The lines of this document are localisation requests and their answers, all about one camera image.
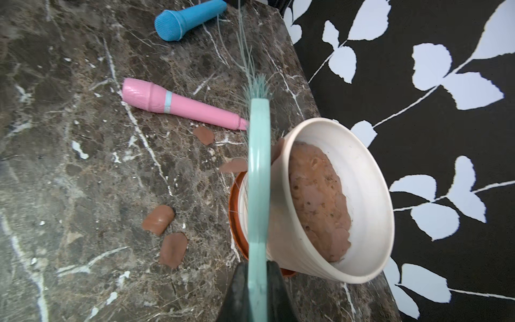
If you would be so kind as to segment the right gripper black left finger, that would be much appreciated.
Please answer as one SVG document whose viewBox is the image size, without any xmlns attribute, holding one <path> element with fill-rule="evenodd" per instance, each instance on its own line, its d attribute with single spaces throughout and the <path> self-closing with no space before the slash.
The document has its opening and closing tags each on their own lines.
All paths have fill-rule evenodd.
<svg viewBox="0 0 515 322">
<path fill-rule="evenodd" d="M 216 322 L 247 322 L 249 319 L 248 263 L 236 266 Z"/>
</svg>

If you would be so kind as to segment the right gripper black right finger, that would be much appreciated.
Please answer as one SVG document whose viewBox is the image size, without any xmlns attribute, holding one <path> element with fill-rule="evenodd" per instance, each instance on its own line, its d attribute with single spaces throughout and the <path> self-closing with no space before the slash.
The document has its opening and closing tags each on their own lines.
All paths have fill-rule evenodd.
<svg viewBox="0 0 515 322">
<path fill-rule="evenodd" d="M 297 322 L 281 269 L 276 262 L 267 261 L 268 277 L 268 321 Z"/>
</svg>

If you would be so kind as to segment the mint green scrub brush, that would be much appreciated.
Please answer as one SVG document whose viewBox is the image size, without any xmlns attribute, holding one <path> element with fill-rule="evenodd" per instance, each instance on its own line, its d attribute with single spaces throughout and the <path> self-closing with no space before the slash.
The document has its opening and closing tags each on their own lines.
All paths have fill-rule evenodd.
<svg viewBox="0 0 515 322">
<path fill-rule="evenodd" d="M 256 72 L 252 49 L 248 46 L 243 19 L 243 6 L 238 4 L 238 44 L 247 85 L 248 104 L 248 299 L 249 321 L 268 320 L 268 275 L 266 244 L 270 216 L 271 122 L 270 88 L 264 74 Z"/>
</svg>

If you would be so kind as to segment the white ceramic pot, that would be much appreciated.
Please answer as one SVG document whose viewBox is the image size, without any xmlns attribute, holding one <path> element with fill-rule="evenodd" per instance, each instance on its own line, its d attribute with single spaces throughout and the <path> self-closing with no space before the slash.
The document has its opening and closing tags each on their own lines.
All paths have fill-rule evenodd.
<svg viewBox="0 0 515 322">
<path fill-rule="evenodd" d="M 351 217 L 351 248 L 336 263 L 316 251 L 293 204 L 288 166 L 296 142 L 312 144 L 327 155 L 341 179 Z M 246 219 L 247 198 L 241 207 Z M 394 242 L 394 214 L 384 177 L 368 149 L 346 127 L 325 118 L 308 119 L 284 138 L 277 159 L 271 156 L 270 216 L 267 261 L 322 279 L 362 284 L 374 279 L 388 262 Z"/>
</svg>

